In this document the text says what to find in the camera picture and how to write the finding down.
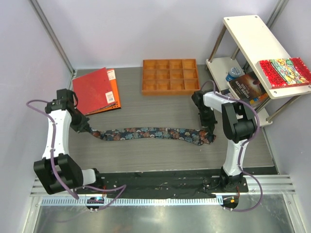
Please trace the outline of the floral navy necktie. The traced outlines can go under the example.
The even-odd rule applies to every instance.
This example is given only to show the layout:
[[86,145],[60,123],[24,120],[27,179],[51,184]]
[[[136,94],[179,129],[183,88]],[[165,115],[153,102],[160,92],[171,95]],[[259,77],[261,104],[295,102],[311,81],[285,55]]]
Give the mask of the floral navy necktie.
[[124,128],[107,131],[99,131],[92,129],[91,135],[104,141],[122,141],[122,140],[134,140],[143,138],[156,138],[156,139],[181,140],[193,143],[197,146],[201,146],[203,144],[210,144],[207,139],[207,131],[198,129],[155,128],[155,127]]

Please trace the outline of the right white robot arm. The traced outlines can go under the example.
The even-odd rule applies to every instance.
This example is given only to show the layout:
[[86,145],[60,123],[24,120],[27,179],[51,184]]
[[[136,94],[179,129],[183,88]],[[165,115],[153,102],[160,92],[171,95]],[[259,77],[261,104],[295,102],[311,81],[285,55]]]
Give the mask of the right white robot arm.
[[228,144],[219,185],[226,192],[232,191],[242,183],[243,159],[249,141],[259,130],[258,115],[250,104],[225,97],[218,92],[195,91],[191,99],[199,110],[201,126],[210,137],[217,124],[214,111],[222,114],[223,132]]

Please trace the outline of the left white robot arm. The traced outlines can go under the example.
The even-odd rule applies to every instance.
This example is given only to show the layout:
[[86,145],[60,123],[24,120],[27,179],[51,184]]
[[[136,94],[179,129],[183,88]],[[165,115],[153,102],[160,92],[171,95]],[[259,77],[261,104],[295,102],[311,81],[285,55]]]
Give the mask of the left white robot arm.
[[48,119],[47,143],[42,159],[34,162],[34,172],[48,194],[68,191],[78,198],[74,189],[85,186],[92,193],[100,193],[103,181],[95,168],[82,170],[69,155],[69,131],[89,133],[88,117],[77,109],[75,92],[60,89],[56,98],[47,102],[42,114]]

